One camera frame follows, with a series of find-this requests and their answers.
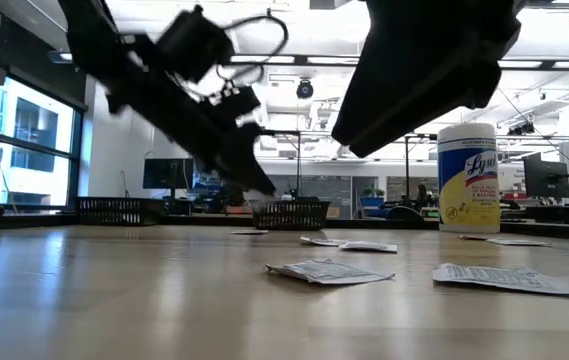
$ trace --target white lid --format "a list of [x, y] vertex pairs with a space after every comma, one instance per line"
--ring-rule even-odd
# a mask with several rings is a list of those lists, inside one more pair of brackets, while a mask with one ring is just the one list
[[495, 127], [491, 124], [464, 123], [452, 125], [440, 130], [437, 141], [448, 141], [468, 138], [495, 138]]

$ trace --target potted plant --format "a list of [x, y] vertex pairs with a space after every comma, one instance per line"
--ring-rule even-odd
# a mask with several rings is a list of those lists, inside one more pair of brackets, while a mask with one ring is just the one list
[[362, 197], [360, 198], [360, 202], [363, 207], [380, 207], [384, 203], [383, 197], [378, 197], [379, 191], [382, 192], [382, 196], [384, 196], [384, 190], [375, 189], [374, 187], [368, 187], [362, 190]]
[[367, 187], [366, 189], [362, 190], [362, 197], [372, 197], [373, 192], [375, 191], [372, 187]]

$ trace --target security camera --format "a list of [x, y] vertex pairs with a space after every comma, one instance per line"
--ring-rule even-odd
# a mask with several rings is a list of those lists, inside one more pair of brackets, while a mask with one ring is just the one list
[[300, 85], [297, 87], [297, 98], [298, 99], [310, 99], [313, 97], [313, 85], [311, 85], [311, 80], [301, 80]]

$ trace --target blue container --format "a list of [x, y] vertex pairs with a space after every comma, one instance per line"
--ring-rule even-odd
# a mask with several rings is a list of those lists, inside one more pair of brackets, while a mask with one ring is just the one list
[[384, 204], [384, 198], [360, 198], [360, 203], [363, 207], [380, 207]]

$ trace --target wooden table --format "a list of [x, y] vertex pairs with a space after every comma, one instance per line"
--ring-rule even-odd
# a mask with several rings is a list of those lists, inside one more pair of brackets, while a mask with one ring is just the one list
[[[569, 281], [569, 241], [521, 248], [438, 232], [325, 232], [399, 245], [378, 255], [232, 230], [0, 231], [0, 359], [569, 359], [569, 298], [431, 278], [453, 262]], [[328, 257], [397, 276], [316, 287], [262, 267]]]

